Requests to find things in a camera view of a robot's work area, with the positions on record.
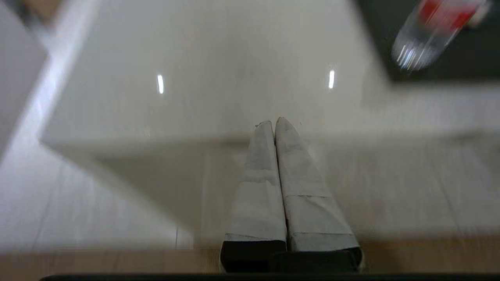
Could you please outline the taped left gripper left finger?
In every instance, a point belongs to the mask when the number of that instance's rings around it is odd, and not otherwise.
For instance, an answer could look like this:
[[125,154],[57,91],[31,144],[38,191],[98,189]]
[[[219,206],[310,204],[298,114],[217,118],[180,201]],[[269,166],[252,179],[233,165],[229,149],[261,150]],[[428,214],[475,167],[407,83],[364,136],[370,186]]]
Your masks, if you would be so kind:
[[274,256],[287,250],[287,232],[273,125],[263,121],[250,139],[234,192],[220,249],[222,270],[269,272]]

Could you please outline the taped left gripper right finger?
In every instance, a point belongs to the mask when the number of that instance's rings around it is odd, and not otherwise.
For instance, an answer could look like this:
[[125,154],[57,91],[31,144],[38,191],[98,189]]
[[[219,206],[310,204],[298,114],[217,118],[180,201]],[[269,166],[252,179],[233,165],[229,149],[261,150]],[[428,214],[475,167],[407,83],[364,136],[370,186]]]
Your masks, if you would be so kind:
[[305,142],[284,117],[275,124],[289,249],[293,253],[341,254],[354,271],[364,266],[361,246],[330,192]]

